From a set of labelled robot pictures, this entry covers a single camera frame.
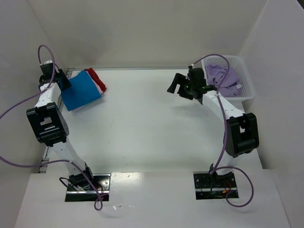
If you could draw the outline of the blue t shirt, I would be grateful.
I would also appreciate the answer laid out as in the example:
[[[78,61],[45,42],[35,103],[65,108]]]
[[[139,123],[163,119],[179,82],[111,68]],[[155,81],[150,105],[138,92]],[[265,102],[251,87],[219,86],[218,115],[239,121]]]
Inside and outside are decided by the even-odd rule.
[[[62,101],[68,111],[79,109],[102,97],[101,90],[98,90],[85,70],[70,78],[69,82],[71,86],[61,92]]]

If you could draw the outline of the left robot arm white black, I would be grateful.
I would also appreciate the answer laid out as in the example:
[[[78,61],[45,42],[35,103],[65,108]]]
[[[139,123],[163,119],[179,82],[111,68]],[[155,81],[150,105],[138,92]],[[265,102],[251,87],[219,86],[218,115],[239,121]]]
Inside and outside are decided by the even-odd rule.
[[[40,65],[42,76],[39,79],[40,94],[36,105],[26,111],[33,132],[40,143],[50,147],[66,167],[69,182],[74,188],[92,190],[93,174],[87,164],[77,155],[68,139],[69,128],[57,105],[61,90],[71,86],[62,69],[53,62]]]

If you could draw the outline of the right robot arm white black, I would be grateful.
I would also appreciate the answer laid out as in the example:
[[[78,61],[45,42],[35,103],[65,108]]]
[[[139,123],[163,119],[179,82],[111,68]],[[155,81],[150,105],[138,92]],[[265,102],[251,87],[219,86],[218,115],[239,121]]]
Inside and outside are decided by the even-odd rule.
[[[216,186],[229,177],[232,170],[259,145],[257,118],[241,111],[224,98],[213,85],[207,85],[202,68],[189,68],[187,75],[176,73],[169,93],[197,100],[224,123],[223,148],[209,169],[208,180]]]

